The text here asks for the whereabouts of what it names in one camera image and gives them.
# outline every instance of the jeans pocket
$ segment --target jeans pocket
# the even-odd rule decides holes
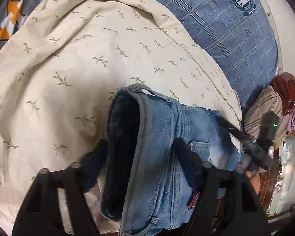
[[[188,146],[192,152],[199,155],[202,161],[212,162],[210,158],[210,143],[191,141]]]

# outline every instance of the brown leather bag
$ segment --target brown leather bag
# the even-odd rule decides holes
[[[291,113],[295,107],[295,78],[290,73],[283,73],[274,77],[270,85],[282,99],[283,115]]]

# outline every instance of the striped cloth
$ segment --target striped cloth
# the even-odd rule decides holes
[[[277,68],[277,44],[260,0],[156,1],[218,63],[245,112]]]

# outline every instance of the denim waistband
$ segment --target denim waistband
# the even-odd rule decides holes
[[[118,90],[109,113],[100,207],[104,216],[121,221],[120,235],[155,235],[189,221],[193,189],[171,151],[174,138],[183,139],[203,161],[235,169],[241,155],[217,124],[218,116],[217,110],[182,105],[142,84]]]

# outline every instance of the denim jeans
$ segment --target denim jeans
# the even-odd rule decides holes
[[[187,223],[193,189],[171,146],[183,139],[203,161],[234,170],[241,154],[219,111],[190,107],[142,84],[117,91],[109,113],[109,152],[101,212],[120,235],[155,235]]]
[[[217,62],[243,110],[248,109],[275,76],[278,59],[276,40],[260,0],[156,1]]]

